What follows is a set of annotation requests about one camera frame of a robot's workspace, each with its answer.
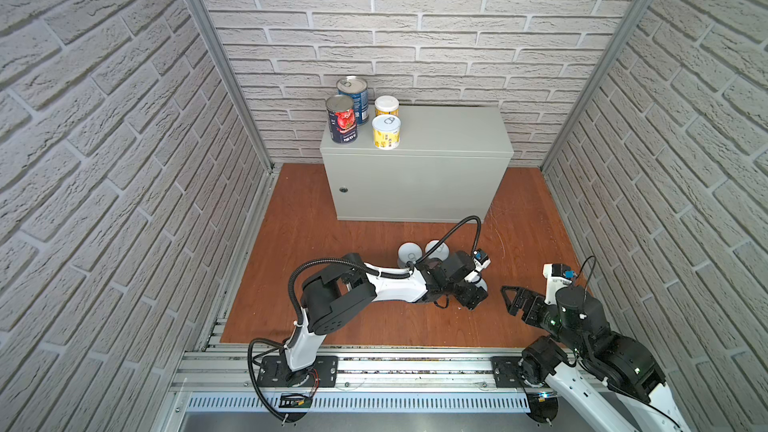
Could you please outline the pink label pull-tab can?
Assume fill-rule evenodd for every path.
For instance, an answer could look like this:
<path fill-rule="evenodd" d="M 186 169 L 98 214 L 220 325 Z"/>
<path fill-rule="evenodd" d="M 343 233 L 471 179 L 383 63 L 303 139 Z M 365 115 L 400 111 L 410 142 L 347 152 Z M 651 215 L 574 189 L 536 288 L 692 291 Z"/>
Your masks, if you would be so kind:
<path fill-rule="evenodd" d="M 450 250 L 446 243 L 439 244 L 438 240 L 432 240 L 425 246 L 425 255 L 429 259 L 445 260 L 449 257 Z"/>

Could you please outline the grey label pull-tab can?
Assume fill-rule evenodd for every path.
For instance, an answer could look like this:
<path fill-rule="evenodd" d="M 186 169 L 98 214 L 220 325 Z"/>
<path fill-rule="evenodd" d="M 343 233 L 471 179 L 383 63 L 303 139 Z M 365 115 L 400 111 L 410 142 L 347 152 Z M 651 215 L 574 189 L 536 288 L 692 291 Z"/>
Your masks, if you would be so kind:
<path fill-rule="evenodd" d="M 413 242 L 403 243 L 397 251 L 397 263 L 399 268 L 407 268 L 408 263 L 415 263 L 423 255 L 422 248 Z"/>

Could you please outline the yellow label pull-tab can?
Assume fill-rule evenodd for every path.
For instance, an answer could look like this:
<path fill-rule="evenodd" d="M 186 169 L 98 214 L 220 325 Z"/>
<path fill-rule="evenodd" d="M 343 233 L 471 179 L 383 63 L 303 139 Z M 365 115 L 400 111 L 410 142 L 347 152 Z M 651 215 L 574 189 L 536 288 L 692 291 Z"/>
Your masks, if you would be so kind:
<path fill-rule="evenodd" d="M 401 120 L 397 115 L 382 114 L 372 121 L 374 146 L 381 150 L 392 150 L 400 144 Z"/>

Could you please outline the white lid small can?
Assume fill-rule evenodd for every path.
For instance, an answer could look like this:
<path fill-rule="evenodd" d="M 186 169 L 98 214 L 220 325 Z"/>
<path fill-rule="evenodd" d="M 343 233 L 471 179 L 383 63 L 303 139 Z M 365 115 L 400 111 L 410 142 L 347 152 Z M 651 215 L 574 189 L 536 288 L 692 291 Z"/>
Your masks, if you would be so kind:
<path fill-rule="evenodd" d="M 375 113 L 376 116 L 381 115 L 399 115 L 400 102 L 393 96 L 383 95 L 379 96 L 375 100 Z"/>

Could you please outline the dark tomato label can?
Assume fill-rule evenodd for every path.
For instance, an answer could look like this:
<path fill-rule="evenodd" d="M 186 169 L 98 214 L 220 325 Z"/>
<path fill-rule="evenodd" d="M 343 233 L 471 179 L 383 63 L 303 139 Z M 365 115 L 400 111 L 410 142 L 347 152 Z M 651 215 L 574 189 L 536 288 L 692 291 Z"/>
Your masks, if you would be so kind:
<path fill-rule="evenodd" d="M 333 142 L 346 144 L 357 138 L 354 101 L 347 95 L 334 95 L 326 100 L 329 131 Z"/>

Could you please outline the blue label tin can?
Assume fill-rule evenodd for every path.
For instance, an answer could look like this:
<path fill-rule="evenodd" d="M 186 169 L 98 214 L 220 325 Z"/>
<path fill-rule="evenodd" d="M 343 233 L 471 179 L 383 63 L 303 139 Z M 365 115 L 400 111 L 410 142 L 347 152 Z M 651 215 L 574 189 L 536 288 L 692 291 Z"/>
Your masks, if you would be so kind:
<path fill-rule="evenodd" d="M 358 125 L 366 123 L 369 119 L 367 81 L 359 76 L 345 76 L 337 81 L 336 87 L 339 94 L 352 99 L 356 123 Z"/>

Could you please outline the plain lid silver can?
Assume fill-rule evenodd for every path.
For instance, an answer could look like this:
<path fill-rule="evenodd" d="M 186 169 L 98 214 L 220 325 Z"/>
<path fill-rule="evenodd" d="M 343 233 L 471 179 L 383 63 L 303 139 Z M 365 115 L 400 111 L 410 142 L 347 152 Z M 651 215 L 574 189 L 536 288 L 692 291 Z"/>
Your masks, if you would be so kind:
<path fill-rule="evenodd" d="M 485 295 L 488 295 L 488 286 L 484 279 L 478 279 L 472 285 L 476 288 L 477 294 L 482 290 Z"/>

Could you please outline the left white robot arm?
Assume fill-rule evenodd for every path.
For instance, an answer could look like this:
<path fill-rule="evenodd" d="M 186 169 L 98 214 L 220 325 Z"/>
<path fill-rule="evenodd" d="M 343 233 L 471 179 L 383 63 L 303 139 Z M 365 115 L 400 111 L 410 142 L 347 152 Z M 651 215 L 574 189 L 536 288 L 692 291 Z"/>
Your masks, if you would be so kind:
<path fill-rule="evenodd" d="M 331 387 L 336 359 L 318 355 L 328 335 L 374 302 L 427 304 L 446 297 L 472 310 L 488 297 L 482 271 L 490 263 L 482 250 L 453 252 L 444 260 L 419 259 L 403 269 L 375 267 L 354 253 L 307 262 L 289 277 L 289 299 L 297 314 L 291 336 L 282 344 L 252 341 L 269 347 L 257 356 L 248 352 L 252 382 L 259 387 Z"/>

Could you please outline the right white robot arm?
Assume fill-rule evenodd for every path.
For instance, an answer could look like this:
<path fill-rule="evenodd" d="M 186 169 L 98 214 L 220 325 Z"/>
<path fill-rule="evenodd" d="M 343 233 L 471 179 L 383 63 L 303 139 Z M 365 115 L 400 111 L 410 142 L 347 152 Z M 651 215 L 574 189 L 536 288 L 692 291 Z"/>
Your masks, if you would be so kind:
<path fill-rule="evenodd" d="M 599 431 L 688 431 L 653 354 L 611 329 L 602 303 L 569 284 L 544 295 L 501 288 L 510 315 L 545 331 L 523 349 L 520 380 L 546 385 Z"/>

